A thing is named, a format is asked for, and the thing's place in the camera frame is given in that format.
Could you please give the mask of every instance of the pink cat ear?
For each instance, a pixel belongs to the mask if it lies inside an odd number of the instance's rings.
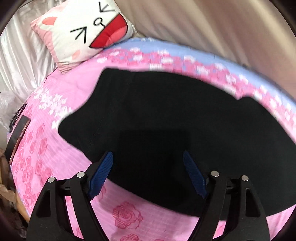
[[[42,23],[45,25],[54,25],[54,22],[57,20],[57,17],[48,17],[45,18]]]

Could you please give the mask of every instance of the pink cheek blush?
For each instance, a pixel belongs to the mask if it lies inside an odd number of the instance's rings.
[[[72,55],[72,59],[77,59],[80,55],[81,51],[80,50],[77,50],[73,55]]]

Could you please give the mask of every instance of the plastic bag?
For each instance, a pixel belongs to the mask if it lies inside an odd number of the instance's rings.
[[[9,130],[9,124],[17,111],[15,95],[11,91],[0,92],[0,125]]]

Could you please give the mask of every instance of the cartoon cat face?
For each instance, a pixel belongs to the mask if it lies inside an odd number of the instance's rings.
[[[59,62],[84,61],[132,36],[133,25],[113,0],[68,0],[62,11],[43,15],[38,26],[52,32]]]

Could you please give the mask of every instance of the cat face pillow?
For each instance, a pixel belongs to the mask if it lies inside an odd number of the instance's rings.
[[[68,0],[32,21],[31,27],[62,73],[135,33],[113,0]]]

